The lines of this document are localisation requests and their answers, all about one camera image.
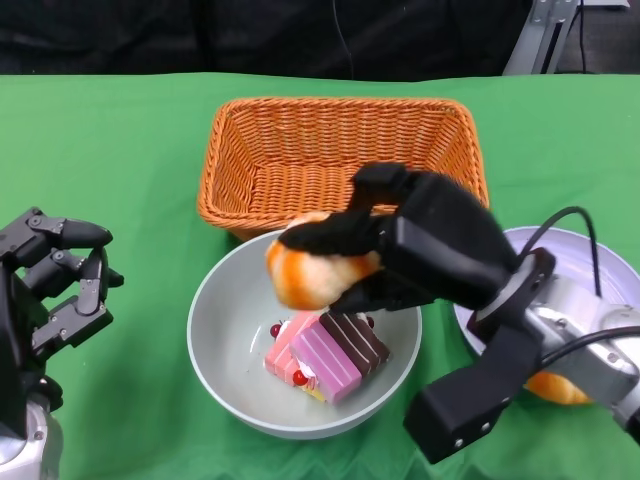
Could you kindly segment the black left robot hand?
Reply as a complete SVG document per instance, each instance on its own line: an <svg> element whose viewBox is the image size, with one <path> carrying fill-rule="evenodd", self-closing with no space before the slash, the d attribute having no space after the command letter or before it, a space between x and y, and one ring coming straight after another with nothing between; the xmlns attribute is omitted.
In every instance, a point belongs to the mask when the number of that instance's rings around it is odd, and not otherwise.
<svg viewBox="0 0 640 480"><path fill-rule="evenodd" d="M113 239L97 224L33 207L1 230L1 372L42 368L113 321L111 288L124 277L108 264Z"/></svg>

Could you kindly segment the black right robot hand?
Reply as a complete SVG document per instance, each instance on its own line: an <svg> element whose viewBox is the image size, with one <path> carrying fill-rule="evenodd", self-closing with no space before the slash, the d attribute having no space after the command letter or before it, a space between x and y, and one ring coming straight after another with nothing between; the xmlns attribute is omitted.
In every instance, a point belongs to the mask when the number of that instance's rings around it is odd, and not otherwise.
<svg viewBox="0 0 640 480"><path fill-rule="evenodd" d="M492 213L450 177L369 163L352 182L346 211L280 236L310 254L379 255L381 271L342 293L333 310L395 311L436 299L479 310L517 270L518 256Z"/></svg>

